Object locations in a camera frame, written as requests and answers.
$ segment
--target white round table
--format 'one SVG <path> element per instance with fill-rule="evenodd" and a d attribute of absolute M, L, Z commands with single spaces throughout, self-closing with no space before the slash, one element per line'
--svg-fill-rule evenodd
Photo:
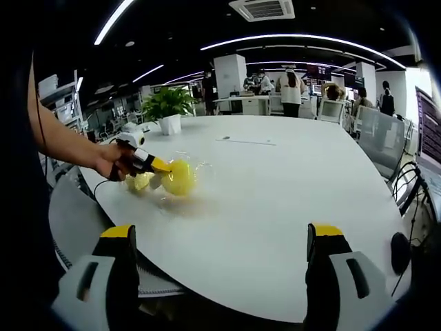
<path fill-rule="evenodd" d="M 339 125 L 223 116 L 183 119 L 181 134 L 168 137 L 150 127 L 149 153 L 187 152 L 215 175 L 188 199 L 161 200 L 162 188 L 136 196 L 121 183 L 104 183 L 96 199 L 115 225 L 136 226 L 138 249 L 179 283 L 240 312 L 302 322 L 307 225 L 317 222 L 339 227 L 392 291 L 390 240 L 404 225 L 384 180 Z M 92 191 L 103 180 L 81 171 Z"/>

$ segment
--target computer monitor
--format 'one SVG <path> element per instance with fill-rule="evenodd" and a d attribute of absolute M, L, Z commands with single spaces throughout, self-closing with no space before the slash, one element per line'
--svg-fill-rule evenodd
<path fill-rule="evenodd" d="M 441 169 L 441 114 L 433 99 L 416 88 L 418 114 L 418 158 Z"/>
<path fill-rule="evenodd" d="M 365 86 L 365 79 L 354 74 L 345 74 L 345 86 L 354 89 L 363 88 Z"/>
<path fill-rule="evenodd" d="M 312 85 L 312 94 L 322 95 L 322 86 L 321 85 Z"/>
<path fill-rule="evenodd" d="M 307 75 L 312 79 L 320 79 L 322 81 L 331 81 L 331 72 L 328 67 L 307 65 Z"/>

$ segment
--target green leaves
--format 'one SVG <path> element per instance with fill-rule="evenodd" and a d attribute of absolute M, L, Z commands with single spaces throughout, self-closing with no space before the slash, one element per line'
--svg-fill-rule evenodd
<path fill-rule="evenodd" d="M 164 117 L 191 112 L 192 102 L 195 102 L 195 99 L 182 88 L 161 88 L 158 94 L 144 101 L 143 113 L 148 121 L 156 122 Z"/>

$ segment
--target gray chair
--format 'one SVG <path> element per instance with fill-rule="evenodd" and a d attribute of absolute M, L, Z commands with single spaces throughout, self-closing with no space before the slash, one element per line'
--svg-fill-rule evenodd
<path fill-rule="evenodd" d="M 282 94 L 279 92 L 269 93 L 269 114 L 283 114 Z"/>
<path fill-rule="evenodd" d="M 358 106 L 357 115 L 356 115 L 356 118 L 354 119 L 354 122 L 353 122 L 353 131 L 354 132 L 361 132 L 361 125 L 363 123 L 364 113 L 368 109 L 372 110 L 372 111 L 376 111 L 376 112 L 378 111 L 377 108 Z"/>
<path fill-rule="evenodd" d="M 101 234 L 112 226 L 98 203 L 80 191 L 72 177 L 76 167 L 56 184 L 49 206 L 49 223 L 55 250 L 65 269 L 82 256 L 91 255 Z M 138 261 L 139 297 L 183 294 L 180 284 L 154 267 L 140 254 Z"/>
<path fill-rule="evenodd" d="M 322 99 L 318 109 L 317 119 L 332 123 L 342 124 L 345 102 Z"/>
<path fill-rule="evenodd" d="M 358 144 L 378 172 L 392 182 L 400 168 L 404 149 L 404 122 L 376 110 L 365 109 Z"/>

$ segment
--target white pillar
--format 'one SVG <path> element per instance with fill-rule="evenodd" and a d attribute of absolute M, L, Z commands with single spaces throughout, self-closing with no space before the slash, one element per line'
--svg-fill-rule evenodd
<path fill-rule="evenodd" d="M 150 88 L 150 85 L 146 85 L 146 86 L 142 86 L 139 89 L 139 92 L 141 92 L 141 98 L 142 100 L 144 100 L 146 97 L 152 94 L 152 89 Z"/>
<path fill-rule="evenodd" d="M 365 62 L 359 62 L 357 63 L 357 76 L 365 79 L 367 99 L 375 103 L 377 97 L 375 67 Z"/>
<path fill-rule="evenodd" d="M 237 54 L 214 59 L 216 82 L 220 98 L 229 97 L 233 91 L 241 91 L 243 81 L 247 78 L 245 57 Z"/>

